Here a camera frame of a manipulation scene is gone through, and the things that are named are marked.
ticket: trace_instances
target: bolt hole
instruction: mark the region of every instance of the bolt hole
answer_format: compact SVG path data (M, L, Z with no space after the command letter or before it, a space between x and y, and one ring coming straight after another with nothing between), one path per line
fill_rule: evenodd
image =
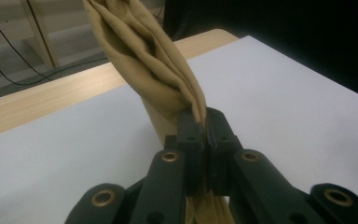
M92 196L91 203L97 207L106 206L115 199L115 196L115 193L110 189L101 190Z
M178 159L178 155L174 152L166 152L162 154L162 159L164 161L176 161Z
M242 158L246 161L258 161L258 156L249 152L243 153Z
M326 189L324 191L324 197L328 201L341 206L349 207L353 205L353 200L351 199L351 197L338 189Z
M160 224L164 221L164 215L160 212L152 212L147 215L146 221L148 224Z
M295 223L295 224L306 224L308 223L307 218L299 213L293 213L292 215L290 215L290 220Z

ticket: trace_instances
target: tan fabric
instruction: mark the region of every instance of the tan fabric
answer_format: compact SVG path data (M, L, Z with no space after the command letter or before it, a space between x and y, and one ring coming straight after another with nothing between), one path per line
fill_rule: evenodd
M191 107L204 127L205 99L186 60L139 0L83 0L105 54L142 97L160 140L175 134L178 112ZM186 223L233 223L211 193L187 200Z

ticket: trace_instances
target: white paper sheet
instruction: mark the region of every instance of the white paper sheet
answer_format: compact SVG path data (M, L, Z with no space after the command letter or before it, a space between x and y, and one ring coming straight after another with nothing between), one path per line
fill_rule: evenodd
M208 106L293 186L358 195L358 94L250 36L189 63ZM127 85L1 133L0 224L63 223L91 187L145 176L160 149Z

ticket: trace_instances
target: crumpled cloth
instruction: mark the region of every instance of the crumpled cloth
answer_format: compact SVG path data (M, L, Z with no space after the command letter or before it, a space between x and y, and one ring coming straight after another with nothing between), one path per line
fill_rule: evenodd
M206 103L186 60L139 0L83 0L106 56L141 96L160 141L176 134L178 113L190 108L205 127ZM186 223L234 223L223 197L187 198Z

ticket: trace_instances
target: wooden table edge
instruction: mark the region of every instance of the wooden table edge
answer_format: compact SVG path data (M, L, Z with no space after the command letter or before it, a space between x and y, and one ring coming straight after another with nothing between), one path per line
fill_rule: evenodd
M236 40L236 36L215 29L178 40L175 45L186 59L191 59ZM106 63L0 97L0 133L124 84L116 68Z

